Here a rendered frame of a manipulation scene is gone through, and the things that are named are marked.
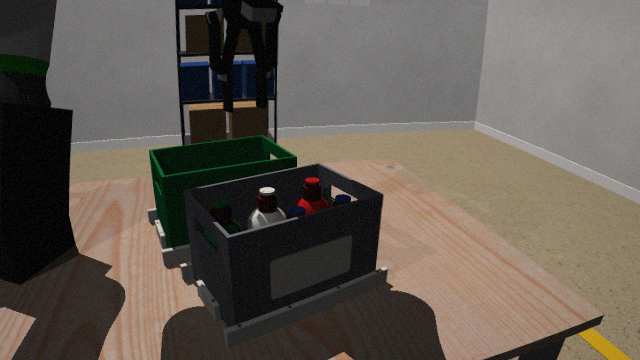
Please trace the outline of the red bottle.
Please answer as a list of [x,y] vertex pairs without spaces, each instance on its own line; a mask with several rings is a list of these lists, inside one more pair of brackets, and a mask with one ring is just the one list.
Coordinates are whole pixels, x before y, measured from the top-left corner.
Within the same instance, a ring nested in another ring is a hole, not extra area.
[[305,214],[330,208],[327,201],[321,197],[321,185],[319,179],[310,177],[305,179],[303,185],[303,196],[299,198],[294,206],[305,208]]

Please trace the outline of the dark grey plastic crate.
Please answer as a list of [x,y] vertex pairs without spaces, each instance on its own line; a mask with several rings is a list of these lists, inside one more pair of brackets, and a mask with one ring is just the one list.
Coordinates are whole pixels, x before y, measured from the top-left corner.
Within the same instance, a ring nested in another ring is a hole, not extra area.
[[[319,179],[330,208],[248,230],[261,188],[275,189],[277,207],[287,215],[310,177]],[[358,200],[332,207],[332,186]],[[219,303],[229,328],[371,273],[383,196],[321,163],[213,184],[191,230],[194,279]],[[230,235],[210,215],[217,199],[229,201],[242,232]],[[204,228],[217,252],[202,235]]]

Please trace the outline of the green crate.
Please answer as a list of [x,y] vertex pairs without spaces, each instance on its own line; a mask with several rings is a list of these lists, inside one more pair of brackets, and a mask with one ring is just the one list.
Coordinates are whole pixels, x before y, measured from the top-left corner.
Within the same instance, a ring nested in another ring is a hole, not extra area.
[[167,247],[190,244],[184,190],[294,167],[297,156],[264,135],[168,147],[152,176]]

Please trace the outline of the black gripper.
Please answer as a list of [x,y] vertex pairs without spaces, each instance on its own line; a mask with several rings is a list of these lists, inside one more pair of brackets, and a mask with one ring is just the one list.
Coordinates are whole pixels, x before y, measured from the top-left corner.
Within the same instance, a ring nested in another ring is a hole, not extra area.
[[[242,0],[222,0],[219,9],[205,13],[209,29],[210,69],[217,71],[217,78],[222,81],[223,110],[229,113],[233,112],[233,75],[230,73],[241,29],[247,29],[250,35],[258,69],[256,71],[256,106],[259,108],[267,108],[267,78],[271,76],[271,68],[278,65],[278,25],[281,13],[276,13],[275,22],[266,22],[265,52],[261,22],[251,22],[243,16],[241,5]],[[222,15],[228,24],[221,59],[220,21]]]

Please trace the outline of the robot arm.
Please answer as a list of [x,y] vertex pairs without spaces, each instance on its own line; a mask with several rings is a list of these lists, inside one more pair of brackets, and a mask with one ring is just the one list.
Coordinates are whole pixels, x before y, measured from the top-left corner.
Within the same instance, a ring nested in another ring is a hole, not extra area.
[[[277,3],[277,4],[276,4]],[[283,5],[242,0],[251,22],[275,22]],[[0,102],[51,107],[46,90],[57,0],[0,0]]]

